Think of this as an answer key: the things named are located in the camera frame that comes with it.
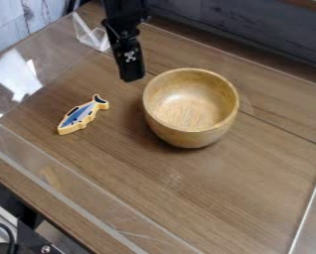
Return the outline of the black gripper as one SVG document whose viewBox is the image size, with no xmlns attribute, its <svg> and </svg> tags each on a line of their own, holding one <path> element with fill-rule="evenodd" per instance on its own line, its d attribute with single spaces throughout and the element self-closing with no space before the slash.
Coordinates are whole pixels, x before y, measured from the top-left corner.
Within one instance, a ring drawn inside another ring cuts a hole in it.
<svg viewBox="0 0 316 254">
<path fill-rule="evenodd" d="M 102 0 L 106 18 L 102 26 L 106 29 L 119 77 L 132 82 L 145 76 L 145 63 L 141 44 L 136 38 L 137 26 L 149 17 L 148 0 Z"/>
</svg>

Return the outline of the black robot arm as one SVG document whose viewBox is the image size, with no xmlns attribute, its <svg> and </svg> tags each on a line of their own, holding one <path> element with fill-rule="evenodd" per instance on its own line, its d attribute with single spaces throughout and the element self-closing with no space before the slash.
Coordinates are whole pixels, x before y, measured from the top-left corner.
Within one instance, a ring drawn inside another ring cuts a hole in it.
<svg viewBox="0 0 316 254">
<path fill-rule="evenodd" d="M 119 77 L 132 82 L 145 76 L 138 25 L 150 18 L 148 0 L 102 1 L 106 18 L 101 24 L 106 29 Z"/>
</svg>

